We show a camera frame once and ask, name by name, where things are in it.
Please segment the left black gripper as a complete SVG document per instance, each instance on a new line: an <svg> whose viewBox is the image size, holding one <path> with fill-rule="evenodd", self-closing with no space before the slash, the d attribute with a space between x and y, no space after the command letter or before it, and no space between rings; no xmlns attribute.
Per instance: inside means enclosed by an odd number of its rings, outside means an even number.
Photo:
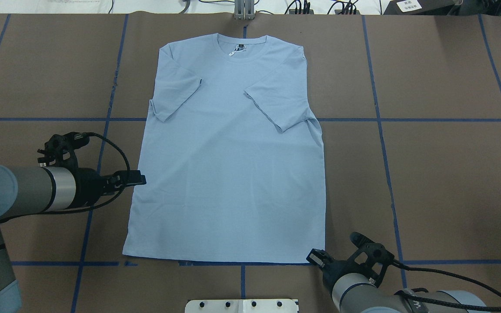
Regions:
<svg viewBox="0 0 501 313"><path fill-rule="evenodd" d="M74 207L94 205L102 196L111 196L115 190L147 184L145 175L139 170L120 170L113 173L113 188L108 177L100 176L90 168L79 168L74 172L76 192Z"/></svg>

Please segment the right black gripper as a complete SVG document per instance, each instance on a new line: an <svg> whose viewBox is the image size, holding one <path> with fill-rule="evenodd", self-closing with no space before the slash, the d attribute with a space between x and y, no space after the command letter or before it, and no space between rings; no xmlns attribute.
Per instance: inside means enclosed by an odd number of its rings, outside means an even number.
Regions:
<svg viewBox="0 0 501 313"><path fill-rule="evenodd" d="M355 273L354 267L347 261L338 261L326 251L318 248L312 248L308 253L306 260L311 265L320 268L322 273L322 283L328 291L332 291L336 282L350 273Z"/></svg>

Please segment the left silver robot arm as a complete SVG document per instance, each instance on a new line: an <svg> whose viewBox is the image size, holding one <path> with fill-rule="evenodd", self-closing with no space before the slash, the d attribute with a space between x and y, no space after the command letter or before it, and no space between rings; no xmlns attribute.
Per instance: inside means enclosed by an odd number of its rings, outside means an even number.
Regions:
<svg viewBox="0 0 501 313"><path fill-rule="evenodd" d="M85 212L102 196L118 196L146 182L138 170L100 176L88 168L0 165L0 225L23 216ZM20 286L0 229L0 313L16 313L21 307Z"/></svg>

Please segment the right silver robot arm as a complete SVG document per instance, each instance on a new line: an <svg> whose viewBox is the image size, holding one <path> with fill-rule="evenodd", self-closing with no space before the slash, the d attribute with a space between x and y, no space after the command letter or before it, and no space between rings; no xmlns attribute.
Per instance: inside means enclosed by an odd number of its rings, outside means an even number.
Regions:
<svg viewBox="0 0 501 313"><path fill-rule="evenodd" d="M401 289L394 294L380 287L389 267L407 270L382 244L364 243L345 261L321 249L312 249L307 261L322 272L324 286L340 313L491 313L476 295L467 291L430 292Z"/></svg>

